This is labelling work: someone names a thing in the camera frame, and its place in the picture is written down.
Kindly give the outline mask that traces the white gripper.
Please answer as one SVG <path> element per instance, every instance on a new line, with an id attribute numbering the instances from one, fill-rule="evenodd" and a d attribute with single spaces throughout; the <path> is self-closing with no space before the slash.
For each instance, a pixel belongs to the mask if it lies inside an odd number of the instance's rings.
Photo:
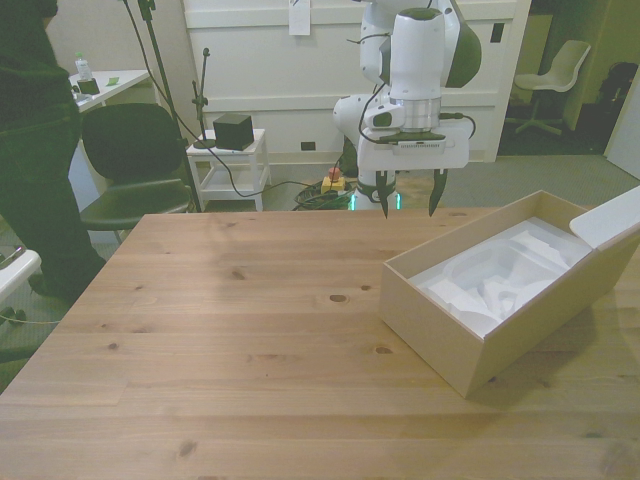
<path id="1" fill-rule="evenodd" d="M 358 167 L 361 171 L 377 171 L 376 190 L 385 217 L 388 217 L 388 197 L 392 192 L 386 170 L 435 169 L 434 185 L 429 197 L 429 215 L 432 216 L 446 187 L 447 169 L 462 168 L 469 161 L 469 119 L 441 120 L 440 125 L 429 132 L 430 138 L 426 139 L 426 134 L 427 131 L 420 132 L 421 138 L 417 140 L 399 140 L 387 144 L 373 143 L 360 137 Z"/>

